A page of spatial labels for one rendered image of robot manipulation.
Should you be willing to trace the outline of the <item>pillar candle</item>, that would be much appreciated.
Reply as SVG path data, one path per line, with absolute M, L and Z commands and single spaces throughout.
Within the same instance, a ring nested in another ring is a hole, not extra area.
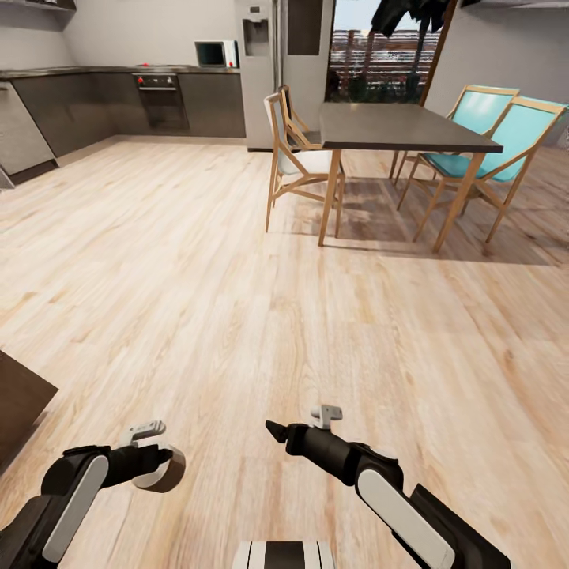
M 149 445 L 157 444 L 159 445 L 159 450 L 173 450 L 173 457 L 167 462 L 159 464 L 156 472 L 135 477 L 132 483 L 138 489 L 156 493 L 166 493 L 173 490 L 183 479 L 186 471 L 186 457 L 181 450 L 164 440 L 155 440 Z

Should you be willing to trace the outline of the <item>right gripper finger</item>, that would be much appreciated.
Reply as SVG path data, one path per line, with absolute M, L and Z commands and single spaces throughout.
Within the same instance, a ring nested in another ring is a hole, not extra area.
M 291 424 L 288 426 L 282 426 L 279 423 L 273 423 L 273 421 L 266 420 L 265 428 L 268 428 L 268 431 L 276 438 L 279 443 L 286 443 Z

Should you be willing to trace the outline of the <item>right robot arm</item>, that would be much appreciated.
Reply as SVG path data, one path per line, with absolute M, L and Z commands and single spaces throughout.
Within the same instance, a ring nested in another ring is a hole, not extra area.
M 422 484 L 406 496 L 403 470 L 391 453 L 333 434 L 331 421 L 342 420 L 342 407 L 318 404 L 311 415 L 309 424 L 266 420 L 265 428 L 287 443 L 290 456 L 305 456 L 355 487 L 422 569 L 521 569 Z

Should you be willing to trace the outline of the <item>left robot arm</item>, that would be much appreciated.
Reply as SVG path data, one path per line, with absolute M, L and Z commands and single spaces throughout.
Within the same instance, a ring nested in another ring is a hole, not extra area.
M 0 531 L 0 569 L 58 569 L 100 489 L 154 473 L 173 457 L 158 444 L 138 448 L 137 440 L 166 431 L 163 421 L 149 420 L 126 426 L 117 450 L 88 445 L 63 451 L 43 479 L 42 495 Z

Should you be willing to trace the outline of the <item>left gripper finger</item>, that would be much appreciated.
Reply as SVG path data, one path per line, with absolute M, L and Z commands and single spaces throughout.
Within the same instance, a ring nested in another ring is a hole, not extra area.
M 158 464 L 163 464 L 173 457 L 173 450 L 161 449 L 158 451 Z

